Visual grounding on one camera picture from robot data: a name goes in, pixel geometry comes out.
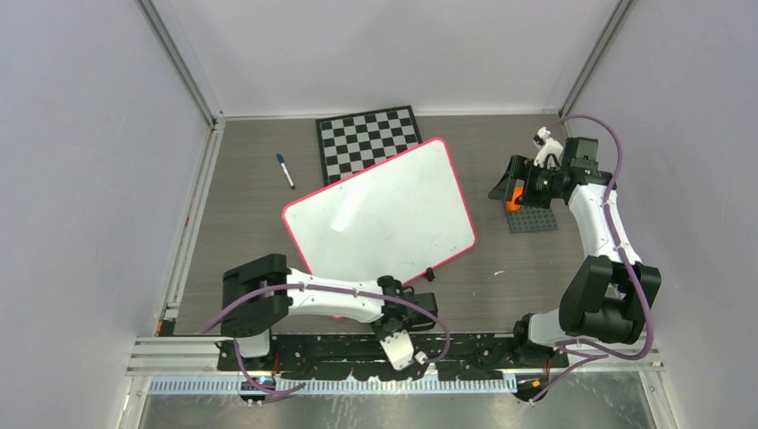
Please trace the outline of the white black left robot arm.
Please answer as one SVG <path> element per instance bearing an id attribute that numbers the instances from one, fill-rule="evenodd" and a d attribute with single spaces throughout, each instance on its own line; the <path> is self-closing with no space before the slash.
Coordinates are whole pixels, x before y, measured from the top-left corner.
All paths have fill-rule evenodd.
<path id="1" fill-rule="evenodd" d="M 207 328 L 246 340 L 240 358 L 250 368 L 267 368 L 274 346 L 267 336 L 287 316 L 340 316 L 368 324 L 390 362 L 410 364 L 416 352 L 409 335 L 427 331 L 438 321 L 432 293 L 417 294 L 390 275 L 365 281 L 339 281 L 290 268 L 282 254 L 269 254 L 223 274 L 222 310 Z"/>

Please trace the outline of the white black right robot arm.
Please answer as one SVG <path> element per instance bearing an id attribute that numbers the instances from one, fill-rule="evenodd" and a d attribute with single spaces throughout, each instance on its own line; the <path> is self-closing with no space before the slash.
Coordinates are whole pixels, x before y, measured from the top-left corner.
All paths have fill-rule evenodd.
<path id="1" fill-rule="evenodd" d="M 513 156 L 488 197 L 536 209 L 563 201 L 576 221 L 585 259 L 556 309 L 515 323 L 511 357 L 529 367 L 576 344 L 594 348 L 597 358 L 638 360 L 649 352 L 650 341 L 636 354 L 611 347 L 639 340 L 661 273 L 643 263 L 628 240 L 617 205 L 617 174 L 601 170 L 596 139 L 560 143 L 542 130 L 534 143 L 537 155 Z"/>

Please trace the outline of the pink framed whiteboard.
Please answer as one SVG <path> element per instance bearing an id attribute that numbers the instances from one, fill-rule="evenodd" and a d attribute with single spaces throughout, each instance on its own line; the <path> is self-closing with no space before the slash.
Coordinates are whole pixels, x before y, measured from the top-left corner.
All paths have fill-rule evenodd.
<path id="1" fill-rule="evenodd" d="M 411 282 L 476 244 L 443 139 L 431 139 L 288 204 L 282 220 L 308 270 L 339 281 Z"/>

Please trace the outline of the blue capped whiteboard marker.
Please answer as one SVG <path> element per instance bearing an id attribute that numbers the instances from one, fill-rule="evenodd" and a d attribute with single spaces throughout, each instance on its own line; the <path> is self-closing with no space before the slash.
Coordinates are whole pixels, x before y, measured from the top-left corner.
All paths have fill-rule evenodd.
<path id="1" fill-rule="evenodd" d="M 284 176 L 285 176 L 285 178 L 286 178 L 286 180 L 288 182 L 288 185 L 289 185 L 290 189 L 296 189 L 296 185 L 294 183 L 294 180 L 291 177 L 291 173 L 290 173 L 290 171 L 289 171 L 289 169 L 287 167 L 287 164 L 286 164 L 285 159 L 282 156 L 282 154 L 277 153 L 276 154 L 276 159 L 277 159 L 278 164 L 282 168 L 282 172 L 283 172 L 283 174 L 284 174 Z"/>

